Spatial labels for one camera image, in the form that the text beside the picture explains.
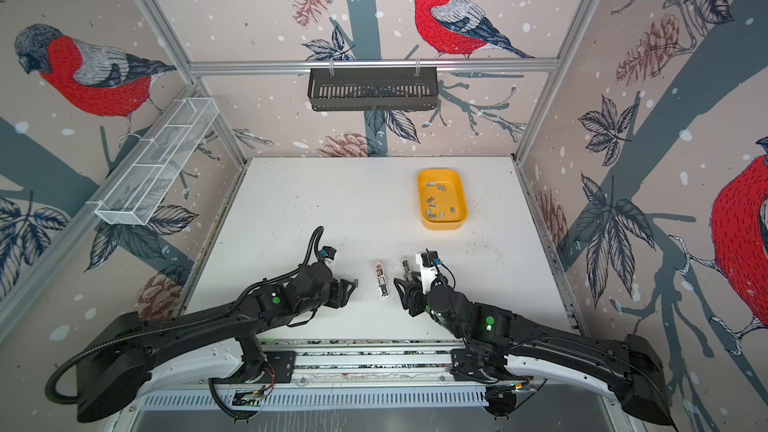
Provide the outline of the beige olive mini stapler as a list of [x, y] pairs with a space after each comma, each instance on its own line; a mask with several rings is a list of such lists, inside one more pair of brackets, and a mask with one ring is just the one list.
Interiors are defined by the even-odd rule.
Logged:
[[418, 280], [418, 273], [413, 270], [410, 262], [407, 259], [402, 261], [403, 275], [406, 282], [416, 282]]

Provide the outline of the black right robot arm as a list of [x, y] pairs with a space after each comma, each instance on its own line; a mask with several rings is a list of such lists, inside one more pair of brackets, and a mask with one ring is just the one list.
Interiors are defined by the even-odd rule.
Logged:
[[416, 280], [395, 279], [401, 305], [411, 316], [427, 314], [462, 341], [451, 352], [457, 381], [486, 385], [554, 379], [616, 400], [624, 413], [671, 426], [664, 367], [643, 337], [595, 339], [548, 327], [493, 305], [471, 302], [441, 279], [423, 291]]

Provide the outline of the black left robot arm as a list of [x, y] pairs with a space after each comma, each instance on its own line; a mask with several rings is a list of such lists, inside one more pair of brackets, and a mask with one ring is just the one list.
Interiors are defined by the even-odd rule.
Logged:
[[267, 354], [259, 334], [303, 325], [323, 308], [345, 307], [358, 283], [333, 274], [336, 249], [310, 236], [302, 262], [292, 271], [246, 287], [233, 301], [170, 319], [143, 320], [136, 312], [115, 318], [84, 350], [60, 364], [44, 394], [73, 405], [80, 423], [105, 419], [164, 385], [201, 380], [217, 407], [234, 421], [253, 413], [234, 410], [217, 386], [259, 385], [268, 396], [289, 382], [295, 356]]

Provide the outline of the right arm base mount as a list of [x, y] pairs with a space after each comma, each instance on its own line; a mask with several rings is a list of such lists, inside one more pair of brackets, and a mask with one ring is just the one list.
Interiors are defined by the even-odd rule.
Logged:
[[506, 370], [502, 356], [490, 356], [468, 348], [450, 350], [450, 370], [457, 382], [474, 382], [485, 387], [484, 409], [494, 418], [509, 419], [532, 393], [537, 391], [531, 377]]

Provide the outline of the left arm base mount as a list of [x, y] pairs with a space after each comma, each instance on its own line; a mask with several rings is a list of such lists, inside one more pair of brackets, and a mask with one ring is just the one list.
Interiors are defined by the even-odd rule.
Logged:
[[[209, 378], [208, 388], [215, 405], [234, 423], [249, 423], [259, 414], [278, 384], [291, 382], [297, 353], [278, 350], [264, 352], [255, 338], [238, 338], [242, 348], [242, 364], [228, 377]], [[248, 385], [251, 389], [235, 392], [231, 399], [222, 398], [220, 385]]]

